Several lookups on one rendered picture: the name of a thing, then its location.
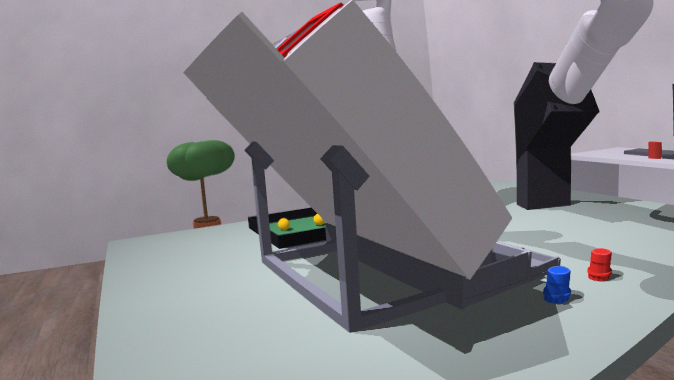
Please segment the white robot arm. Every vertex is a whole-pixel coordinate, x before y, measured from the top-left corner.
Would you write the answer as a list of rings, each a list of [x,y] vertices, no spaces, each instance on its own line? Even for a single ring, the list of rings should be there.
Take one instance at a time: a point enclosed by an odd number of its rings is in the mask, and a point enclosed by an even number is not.
[[[390,18],[392,0],[376,1],[376,7],[363,12],[396,51]],[[653,0],[600,1],[597,11],[591,10],[582,16],[549,76],[554,94],[569,104],[583,101],[619,48],[626,45],[648,19],[654,3]]]

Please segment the red plug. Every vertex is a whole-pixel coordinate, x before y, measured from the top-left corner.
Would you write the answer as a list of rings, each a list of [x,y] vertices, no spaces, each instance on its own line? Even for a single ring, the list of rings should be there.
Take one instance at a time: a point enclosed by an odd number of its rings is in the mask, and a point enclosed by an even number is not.
[[[612,252],[608,249],[597,248],[591,251],[590,267],[588,267],[588,278],[593,281],[607,281],[612,274],[611,265]]]

